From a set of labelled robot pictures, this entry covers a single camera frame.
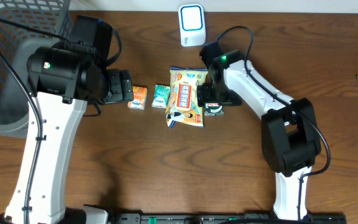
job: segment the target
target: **laundry basket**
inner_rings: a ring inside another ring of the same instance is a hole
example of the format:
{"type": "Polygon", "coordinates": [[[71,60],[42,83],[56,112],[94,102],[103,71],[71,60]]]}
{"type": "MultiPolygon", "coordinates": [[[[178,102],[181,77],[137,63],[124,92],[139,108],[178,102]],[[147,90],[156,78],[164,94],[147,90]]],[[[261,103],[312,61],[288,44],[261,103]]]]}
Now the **laundry basket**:
{"type": "MultiPolygon", "coordinates": [[[[0,17],[68,37],[73,26],[70,0],[0,0],[0,17]]],[[[0,22],[0,51],[29,89],[27,59],[40,46],[58,40],[0,22]]],[[[0,135],[27,136],[29,106],[19,85],[0,59],[0,135]]]]}

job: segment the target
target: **orange packet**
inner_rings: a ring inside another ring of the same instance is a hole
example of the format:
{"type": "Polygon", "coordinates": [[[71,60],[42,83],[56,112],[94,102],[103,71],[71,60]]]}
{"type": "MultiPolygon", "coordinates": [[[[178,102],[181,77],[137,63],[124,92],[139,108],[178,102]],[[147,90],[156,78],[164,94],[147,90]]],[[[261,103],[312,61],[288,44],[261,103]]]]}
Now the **orange packet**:
{"type": "Polygon", "coordinates": [[[132,91],[134,93],[134,100],[128,102],[128,107],[131,109],[144,110],[147,99],[147,88],[132,86],[132,91]]]}

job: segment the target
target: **white rectangular device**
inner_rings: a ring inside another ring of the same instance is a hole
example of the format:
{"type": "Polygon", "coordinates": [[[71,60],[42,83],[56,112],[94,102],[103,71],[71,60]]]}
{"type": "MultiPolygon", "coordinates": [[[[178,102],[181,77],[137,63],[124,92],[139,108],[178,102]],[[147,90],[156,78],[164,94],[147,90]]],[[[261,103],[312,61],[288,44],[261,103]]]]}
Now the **white rectangular device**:
{"type": "Polygon", "coordinates": [[[203,7],[199,4],[187,4],[180,6],[178,13],[181,45],[203,45],[206,38],[203,7]]]}

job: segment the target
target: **white wall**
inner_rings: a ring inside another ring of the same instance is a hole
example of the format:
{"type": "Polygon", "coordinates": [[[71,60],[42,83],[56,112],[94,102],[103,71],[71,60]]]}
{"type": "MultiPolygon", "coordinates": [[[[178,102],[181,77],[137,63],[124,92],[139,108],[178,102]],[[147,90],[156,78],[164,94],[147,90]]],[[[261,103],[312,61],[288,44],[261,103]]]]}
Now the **white wall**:
{"type": "Polygon", "coordinates": [[[358,13],[358,0],[71,0],[70,10],[176,11],[195,2],[207,12],[358,13]]]}

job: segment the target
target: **wood grain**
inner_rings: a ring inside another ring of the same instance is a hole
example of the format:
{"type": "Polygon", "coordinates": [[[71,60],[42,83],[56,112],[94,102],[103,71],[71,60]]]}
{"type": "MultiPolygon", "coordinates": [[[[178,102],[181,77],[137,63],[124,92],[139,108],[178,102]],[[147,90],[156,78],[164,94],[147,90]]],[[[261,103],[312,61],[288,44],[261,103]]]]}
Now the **wood grain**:
{"type": "MultiPolygon", "coordinates": [[[[69,207],[84,203],[146,213],[269,210],[274,173],[263,159],[260,121],[247,105],[207,117],[205,128],[176,124],[151,108],[156,83],[169,84],[169,66],[202,67],[201,47],[180,46],[174,12],[71,12],[100,17],[120,33],[123,51],[113,67],[129,69],[149,88],[144,111],[125,104],[83,118],[67,177],[69,207]]],[[[247,25],[257,70],[294,98],[307,97],[333,155],[330,169],[308,182],[312,212],[344,212],[358,223],[358,15],[206,13],[207,39],[247,25]]],[[[225,48],[245,50],[248,33],[233,31],[225,48]]],[[[115,42],[111,55],[116,51],[115,42]]],[[[25,141],[0,137],[0,213],[12,196],[25,141]]],[[[318,156],[314,170],[323,166],[318,156]]]]}

